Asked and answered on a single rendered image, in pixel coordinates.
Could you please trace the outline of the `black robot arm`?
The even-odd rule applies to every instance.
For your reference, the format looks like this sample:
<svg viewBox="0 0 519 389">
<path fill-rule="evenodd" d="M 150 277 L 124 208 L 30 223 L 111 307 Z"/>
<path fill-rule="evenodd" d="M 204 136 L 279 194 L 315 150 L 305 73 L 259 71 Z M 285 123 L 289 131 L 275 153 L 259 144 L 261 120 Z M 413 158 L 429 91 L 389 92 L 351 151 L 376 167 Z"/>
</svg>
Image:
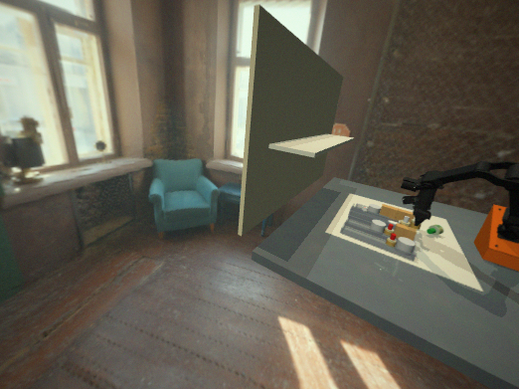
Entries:
<svg viewBox="0 0 519 389">
<path fill-rule="evenodd" d="M 490 173 L 493 169 L 507 169 L 504 178 Z M 444 184 L 471 178 L 483 178 L 496 186 L 504 187 L 510 192 L 510 208 L 505 208 L 502 224 L 498 224 L 497 237 L 519 243 L 519 163 L 512 161 L 488 162 L 479 161 L 447 171 L 427 171 L 419 179 L 404 177 L 401 188 L 428 197 L 434 197 L 437 188 L 443 189 Z"/>
</svg>

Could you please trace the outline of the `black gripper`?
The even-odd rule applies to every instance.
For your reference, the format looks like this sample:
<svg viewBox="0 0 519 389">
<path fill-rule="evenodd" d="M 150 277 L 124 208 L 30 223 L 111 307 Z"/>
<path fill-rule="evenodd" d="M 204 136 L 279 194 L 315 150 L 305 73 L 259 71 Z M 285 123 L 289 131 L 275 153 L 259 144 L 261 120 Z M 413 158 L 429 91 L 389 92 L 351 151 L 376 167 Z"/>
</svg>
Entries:
<svg viewBox="0 0 519 389">
<path fill-rule="evenodd" d="M 434 201 L 434 197 L 428 197 L 418 194 L 419 203 L 418 206 L 413 206 L 413 215 L 415 216 L 415 226 L 419 225 L 425 219 L 430 220 L 432 217 L 432 213 L 428 211 L 431 209 L 431 204 Z"/>
</svg>

